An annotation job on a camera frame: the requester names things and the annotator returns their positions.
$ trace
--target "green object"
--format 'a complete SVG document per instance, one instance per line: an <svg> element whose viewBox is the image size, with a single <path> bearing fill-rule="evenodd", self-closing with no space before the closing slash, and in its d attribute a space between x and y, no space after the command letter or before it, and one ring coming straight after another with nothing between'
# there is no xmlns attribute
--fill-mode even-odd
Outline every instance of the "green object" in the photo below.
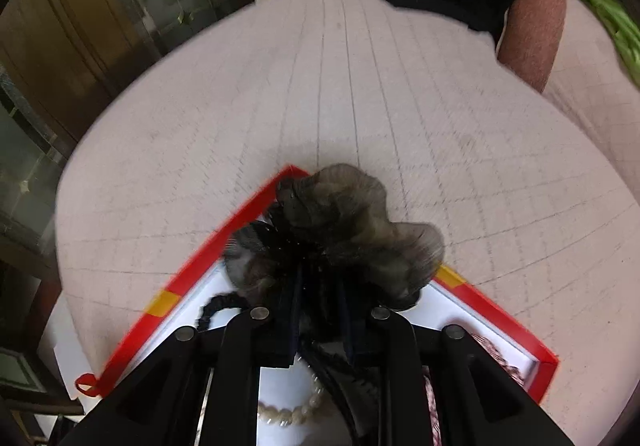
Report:
<svg viewBox="0 0 640 446"><path fill-rule="evenodd" d="M631 79L640 87L640 29L615 0L582 0L605 26L625 63Z"/></svg>

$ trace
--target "pearl bracelet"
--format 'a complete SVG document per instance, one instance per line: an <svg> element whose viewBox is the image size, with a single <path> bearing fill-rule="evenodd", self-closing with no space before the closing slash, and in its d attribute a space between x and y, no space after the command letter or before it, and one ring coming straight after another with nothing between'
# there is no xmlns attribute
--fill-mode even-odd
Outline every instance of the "pearl bracelet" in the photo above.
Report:
<svg viewBox="0 0 640 446"><path fill-rule="evenodd" d="M306 365L299 355L296 355L296 361ZM279 424L283 428L286 428L291 424L303 424L322 406L324 387L318 379L318 376L311 370L311 367L306 365L306 368L311 372L311 381L314 387L314 394L309 397L306 403L290 410L289 408L277 409L274 406L258 401L258 419L265 424Z"/></svg>

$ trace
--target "yellow stripe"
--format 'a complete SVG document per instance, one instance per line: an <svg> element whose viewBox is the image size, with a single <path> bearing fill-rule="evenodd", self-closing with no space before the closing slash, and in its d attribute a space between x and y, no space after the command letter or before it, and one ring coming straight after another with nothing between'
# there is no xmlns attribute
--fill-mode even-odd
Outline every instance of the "yellow stripe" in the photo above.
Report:
<svg viewBox="0 0 640 446"><path fill-rule="evenodd" d="M455 289L459 285L464 285L466 280L448 265L442 264L436 273L436 278L443 282L450 289Z"/></svg>
<svg viewBox="0 0 640 446"><path fill-rule="evenodd" d="M158 316L164 318L171 309L173 309L177 302L180 301L181 296L169 291L160 291L155 298L151 300L151 303L145 309L147 314L152 316Z"/></svg>

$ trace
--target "yellow tape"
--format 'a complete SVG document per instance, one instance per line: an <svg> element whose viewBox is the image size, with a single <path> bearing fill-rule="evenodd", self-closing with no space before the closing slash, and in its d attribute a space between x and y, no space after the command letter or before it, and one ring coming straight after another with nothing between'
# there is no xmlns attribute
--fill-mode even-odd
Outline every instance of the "yellow tape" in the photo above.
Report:
<svg viewBox="0 0 640 446"><path fill-rule="evenodd" d="M466 280L462 278L462 276L460 276L457 272L444 264L442 264L438 269L436 278L443 282L450 289L455 289L457 286L466 283Z"/></svg>
<svg viewBox="0 0 640 446"><path fill-rule="evenodd" d="M152 316L164 318L169 311L175 307L181 296L169 291L160 291L151 303L146 307L145 312Z"/></svg>

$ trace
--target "silver screw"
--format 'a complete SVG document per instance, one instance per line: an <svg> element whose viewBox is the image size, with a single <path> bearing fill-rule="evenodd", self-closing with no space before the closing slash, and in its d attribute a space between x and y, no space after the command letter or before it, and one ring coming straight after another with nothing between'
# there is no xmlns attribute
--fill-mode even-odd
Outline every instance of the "silver screw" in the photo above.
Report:
<svg viewBox="0 0 640 446"><path fill-rule="evenodd" d="M251 309L250 314L254 320L266 320L269 317L269 309L267 307L256 307Z"/></svg>
<svg viewBox="0 0 640 446"><path fill-rule="evenodd" d="M193 336L196 335L196 329L193 327L180 327L177 331L175 331L175 339L178 341L189 341L193 339Z"/></svg>
<svg viewBox="0 0 640 446"><path fill-rule="evenodd" d="M390 315L391 312L386 307L373 307L371 310L371 316L374 320L386 320Z"/></svg>
<svg viewBox="0 0 640 446"><path fill-rule="evenodd" d="M460 325L447 325L444 331L452 340L460 340L465 335L465 330Z"/></svg>

